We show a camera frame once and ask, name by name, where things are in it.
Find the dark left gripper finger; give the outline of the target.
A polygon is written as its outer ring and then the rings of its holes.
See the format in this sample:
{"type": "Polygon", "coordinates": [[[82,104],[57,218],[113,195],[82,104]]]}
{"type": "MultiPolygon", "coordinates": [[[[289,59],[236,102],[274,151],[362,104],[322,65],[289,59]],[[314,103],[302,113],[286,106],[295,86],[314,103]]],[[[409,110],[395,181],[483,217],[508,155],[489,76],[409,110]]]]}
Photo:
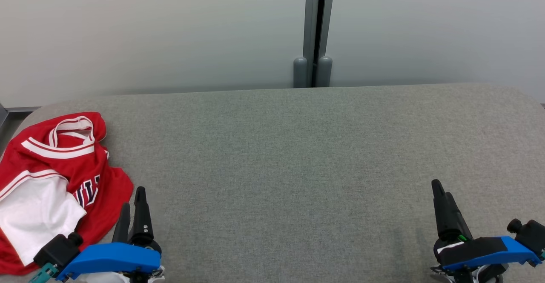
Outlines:
{"type": "Polygon", "coordinates": [[[113,243],[128,243],[128,232],[131,223],[130,210],[130,203],[125,202],[121,207],[120,215],[115,225],[112,236],[113,243]]]}
{"type": "Polygon", "coordinates": [[[129,242],[137,246],[150,246],[154,242],[152,221],[146,189],[139,186],[135,192],[134,219],[129,232],[129,242]]]}

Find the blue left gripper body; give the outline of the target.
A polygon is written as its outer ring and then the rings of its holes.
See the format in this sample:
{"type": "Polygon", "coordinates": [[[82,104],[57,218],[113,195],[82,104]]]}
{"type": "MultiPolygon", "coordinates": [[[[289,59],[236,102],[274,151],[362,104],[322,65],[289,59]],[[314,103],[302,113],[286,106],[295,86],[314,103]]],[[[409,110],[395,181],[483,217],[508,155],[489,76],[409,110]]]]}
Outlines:
{"type": "Polygon", "coordinates": [[[78,282],[154,282],[163,281],[164,268],[158,251],[127,243],[88,246],[56,280],[78,282]]]}

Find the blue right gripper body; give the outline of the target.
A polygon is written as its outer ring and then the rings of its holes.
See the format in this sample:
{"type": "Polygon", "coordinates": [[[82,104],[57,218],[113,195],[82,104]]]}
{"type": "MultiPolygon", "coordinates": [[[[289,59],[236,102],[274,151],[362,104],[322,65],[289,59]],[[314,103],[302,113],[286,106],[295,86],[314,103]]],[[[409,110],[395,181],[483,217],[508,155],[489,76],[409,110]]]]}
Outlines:
{"type": "Polygon", "coordinates": [[[542,264],[537,256],[510,236],[479,237],[434,250],[438,265],[434,279],[441,283],[504,283],[504,274],[512,263],[542,264]]]}

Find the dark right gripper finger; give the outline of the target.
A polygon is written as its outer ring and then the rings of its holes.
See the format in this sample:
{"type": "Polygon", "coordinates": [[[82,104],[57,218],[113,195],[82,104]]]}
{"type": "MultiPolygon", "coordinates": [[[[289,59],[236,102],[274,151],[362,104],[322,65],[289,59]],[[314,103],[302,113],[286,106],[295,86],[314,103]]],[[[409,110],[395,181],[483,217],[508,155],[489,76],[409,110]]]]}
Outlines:
{"type": "Polygon", "coordinates": [[[456,229],[465,240],[473,240],[469,227],[457,205],[451,192],[446,192],[448,221],[453,229],[456,229]]]}
{"type": "Polygon", "coordinates": [[[447,194],[439,180],[432,180],[431,186],[438,237],[440,240],[448,240],[451,234],[451,215],[447,194]]]}

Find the red and white jersey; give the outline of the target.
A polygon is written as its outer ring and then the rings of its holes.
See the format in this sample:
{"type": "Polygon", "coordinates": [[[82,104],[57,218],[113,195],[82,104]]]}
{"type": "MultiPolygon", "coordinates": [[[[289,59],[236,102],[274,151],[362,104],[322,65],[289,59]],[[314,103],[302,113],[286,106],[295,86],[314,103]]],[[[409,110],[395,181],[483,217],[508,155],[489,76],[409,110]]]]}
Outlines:
{"type": "Polygon", "coordinates": [[[109,164],[99,112],[55,117],[22,130],[0,160],[0,275],[37,269],[35,255],[59,234],[80,249],[114,227],[134,184],[109,164]]]}

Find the grey metal partition post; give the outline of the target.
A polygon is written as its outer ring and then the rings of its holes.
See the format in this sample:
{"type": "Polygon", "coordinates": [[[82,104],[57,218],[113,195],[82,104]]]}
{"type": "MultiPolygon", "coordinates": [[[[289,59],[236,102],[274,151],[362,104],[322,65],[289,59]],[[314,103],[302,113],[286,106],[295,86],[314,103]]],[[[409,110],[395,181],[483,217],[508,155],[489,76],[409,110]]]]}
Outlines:
{"type": "Polygon", "coordinates": [[[327,41],[333,0],[305,0],[302,56],[293,62],[293,87],[329,87],[333,59],[327,56],[327,41]]]}

